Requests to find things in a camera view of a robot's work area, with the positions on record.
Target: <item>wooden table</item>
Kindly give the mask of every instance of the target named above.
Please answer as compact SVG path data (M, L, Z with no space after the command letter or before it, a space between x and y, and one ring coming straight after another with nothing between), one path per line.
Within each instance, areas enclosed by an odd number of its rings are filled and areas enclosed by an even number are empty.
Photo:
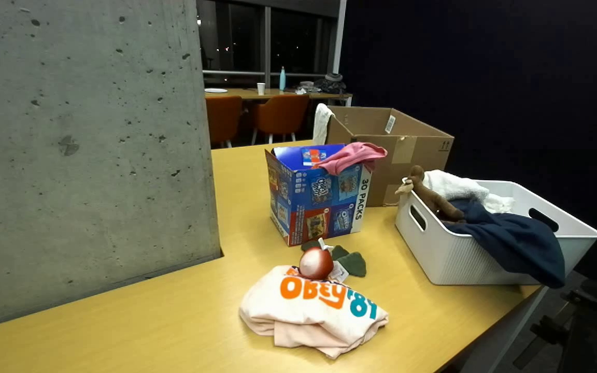
M338 360L276 348L238 319L246 287L300 256L270 219L261 149L212 152L221 259L0 324L0 371L424 373L535 291L429 283L393 228L396 207L370 207L361 232L328 242L363 252L369 273L348 283L390 313L388 327Z
M206 88L206 97L210 96L238 96L245 101L265 101L274 96L286 96L286 94L294 94L294 88L288 90L280 90L280 88L263 88L263 96L256 94L256 88ZM353 94L308 94L310 100L314 101L341 101L345 106L350 106Z

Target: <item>white storage bin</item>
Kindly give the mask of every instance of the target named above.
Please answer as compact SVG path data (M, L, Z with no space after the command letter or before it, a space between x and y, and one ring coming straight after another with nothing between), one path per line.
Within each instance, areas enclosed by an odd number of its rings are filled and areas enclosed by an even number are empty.
M512 196L510 213L543 213L558 224L566 276L597 241L597 230L551 205L528 188L507 181L476 181L493 195ZM415 195L401 196L396 225L432 283L537 283L526 273L510 273L475 242L471 233L450 232Z

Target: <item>chair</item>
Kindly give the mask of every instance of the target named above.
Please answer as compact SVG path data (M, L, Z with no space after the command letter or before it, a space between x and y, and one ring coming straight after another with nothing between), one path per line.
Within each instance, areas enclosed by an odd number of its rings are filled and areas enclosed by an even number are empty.
M253 106L253 143L256 143L256 130L270 135L270 143L274 143L274 135L292 135L297 140L307 104L307 96L274 96L265 104Z
M238 130L243 100L238 96L213 96L207 97L207 118L212 144L232 146L232 138Z

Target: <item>white cloth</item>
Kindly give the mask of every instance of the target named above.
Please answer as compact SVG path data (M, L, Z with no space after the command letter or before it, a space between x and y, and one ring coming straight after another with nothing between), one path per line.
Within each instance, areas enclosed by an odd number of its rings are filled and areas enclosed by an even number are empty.
M328 137L328 122L332 118L332 109L326 104L317 104L314 120L312 120L312 143L323 144Z
M312 281L292 266L265 273L241 300L241 319L276 346L312 346L330 358L361 346L388 313L341 283Z
M443 199L476 196L491 213L507 213L512 210L512 196L490 192L473 179L459 179L443 169L427 169L423 185Z

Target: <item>window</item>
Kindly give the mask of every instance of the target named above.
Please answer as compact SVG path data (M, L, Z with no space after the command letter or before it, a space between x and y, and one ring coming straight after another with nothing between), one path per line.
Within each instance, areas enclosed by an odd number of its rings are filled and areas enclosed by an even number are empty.
M288 87L332 73L339 0L197 0L200 61L207 87Z

